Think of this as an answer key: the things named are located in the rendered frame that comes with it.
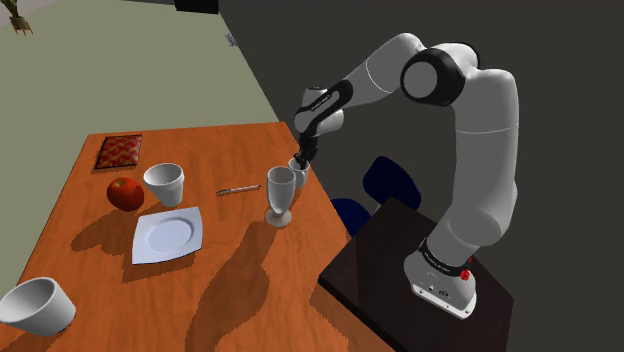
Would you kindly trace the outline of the silver pen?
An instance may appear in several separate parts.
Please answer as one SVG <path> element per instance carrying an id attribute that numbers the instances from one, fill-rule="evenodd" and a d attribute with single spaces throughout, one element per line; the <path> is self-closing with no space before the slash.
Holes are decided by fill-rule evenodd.
<path id="1" fill-rule="evenodd" d="M 250 185 L 250 186 L 243 186 L 243 187 L 235 187 L 235 188 L 228 188 L 228 189 L 222 189 L 216 192 L 216 196 L 224 196 L 224 195 L 229 195 L 229 194 L 236 194 L 236 193 L 241 193 L 241 192 L 248 192 L 248 191 L 254 191 L 254 190 L 259 190 L 262 188 L 262 185 Z"/>

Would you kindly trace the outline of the dark blue chair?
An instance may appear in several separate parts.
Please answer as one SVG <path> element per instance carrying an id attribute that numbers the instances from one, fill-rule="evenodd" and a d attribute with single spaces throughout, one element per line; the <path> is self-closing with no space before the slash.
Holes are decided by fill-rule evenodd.
<path id="1" fill-rule="evenodd" d="M 386 156 L 379 156 L 373 161 L 363 176 L 363 188 L 378 206 L 390 197 L 413 210 L 418 210 L 421 205 L 421 192 L 411 176 Z M 351 237 L 371 218 L 371 214 L 353 199 L 335 198 L 331 203 Z"/>

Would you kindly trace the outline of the potted plant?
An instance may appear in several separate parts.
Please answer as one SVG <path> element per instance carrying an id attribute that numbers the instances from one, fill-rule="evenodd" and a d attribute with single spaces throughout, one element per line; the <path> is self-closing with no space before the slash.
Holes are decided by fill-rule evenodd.
<path id="1" fill-rule="evenodd" d="M 19 14 L 17 0 L 0 0 L 0 2 L 9 11 L 9 20 L 16 34 L 22 33 L 26 35 L 28 32 L 33 34 L 33 30 L 28 21 Z"/>

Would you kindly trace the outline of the large white bowl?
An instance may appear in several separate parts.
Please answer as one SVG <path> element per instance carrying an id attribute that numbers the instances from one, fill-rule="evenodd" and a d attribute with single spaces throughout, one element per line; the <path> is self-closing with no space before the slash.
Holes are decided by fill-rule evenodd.
<path id="1" fill-rule="evenodd" d="M 37 336 L 61 332 L 75 316 L 75 305 L 49 277 L 23 282 L 0 299 L 0 323 Z"/>

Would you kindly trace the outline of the red patterned book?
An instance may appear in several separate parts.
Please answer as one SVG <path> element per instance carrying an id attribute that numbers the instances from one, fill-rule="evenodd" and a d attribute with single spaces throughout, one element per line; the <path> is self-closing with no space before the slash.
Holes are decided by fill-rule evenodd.
<path id="1" fill-rule="evenodd" d="M 94 169 L 137 166 L 142 140 L 141 134 L 106 137 L 98 152 Z"/>

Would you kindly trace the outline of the red apple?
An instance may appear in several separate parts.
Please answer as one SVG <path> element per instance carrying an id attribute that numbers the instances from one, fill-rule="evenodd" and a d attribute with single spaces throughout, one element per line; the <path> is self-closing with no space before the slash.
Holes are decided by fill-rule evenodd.
<path id="1" fill-rule="evenodd" d="M 121 177 L 113 180 L 106 190 L 109 202 L 120 210 L 132 212 L 144 203 L 144 191 L 133 179 Z"/>

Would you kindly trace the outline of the white square plate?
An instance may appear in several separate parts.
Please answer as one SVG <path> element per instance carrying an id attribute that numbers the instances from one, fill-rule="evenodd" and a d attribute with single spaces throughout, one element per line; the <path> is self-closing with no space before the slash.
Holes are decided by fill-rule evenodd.
<path id="1" fill-rule="evenodd" d="M 198 207 L 140 216 L 134 233 L 132 263 L 152 264 L 181 258 L 202 248 Z"/>

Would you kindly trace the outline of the white footed glass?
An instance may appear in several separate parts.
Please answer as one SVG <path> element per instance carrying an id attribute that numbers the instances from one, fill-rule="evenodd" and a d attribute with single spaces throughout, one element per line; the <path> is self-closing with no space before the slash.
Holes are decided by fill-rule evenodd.
<path id="1" fill-rule="evenodd" d="M 293 170 L 276 166 L 267 172 L 266 192 L 269 210 L 265 220 L 273 227 L 285 227 L 292 220 L 290 205 L 296 188 L 296 175 Z"/>

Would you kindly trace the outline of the white flared cup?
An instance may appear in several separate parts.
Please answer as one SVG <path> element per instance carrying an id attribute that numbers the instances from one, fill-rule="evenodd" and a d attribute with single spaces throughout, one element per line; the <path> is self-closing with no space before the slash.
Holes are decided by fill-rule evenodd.
<path id="1" fill-rule="evenodd" d="M 161 163 L 147 169 L 143 180 L 147 188 L 165 207 L 175 207 L 182 202 L 185 175 L 174 163 Z"/>

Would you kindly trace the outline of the dark robot stand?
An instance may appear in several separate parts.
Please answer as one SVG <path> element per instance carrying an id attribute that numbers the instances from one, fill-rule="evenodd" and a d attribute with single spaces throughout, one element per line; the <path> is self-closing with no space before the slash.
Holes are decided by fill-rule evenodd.
<path id="1" fill-rule="evenodd" d="M 513 297 L 476 258 L 475 311 L 460 320 L 417 297 L 404 259 L 435 222 L 390 197 L 320 273 L 318 283 L 396 352 L 506 352 Z"/>

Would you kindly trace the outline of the small white cup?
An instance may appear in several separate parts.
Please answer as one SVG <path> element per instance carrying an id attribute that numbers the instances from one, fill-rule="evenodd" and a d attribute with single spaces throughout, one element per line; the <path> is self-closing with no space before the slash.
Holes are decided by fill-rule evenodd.
<path id="1" fill-rule="evenodd" d="M 310 163 L 305 162 L 304 165 L 301 165 L 295 158 L 291 158 L 288 162 L 288 167 L 295 174 L 295 187 L 302 188 L 307 181 Z"/>

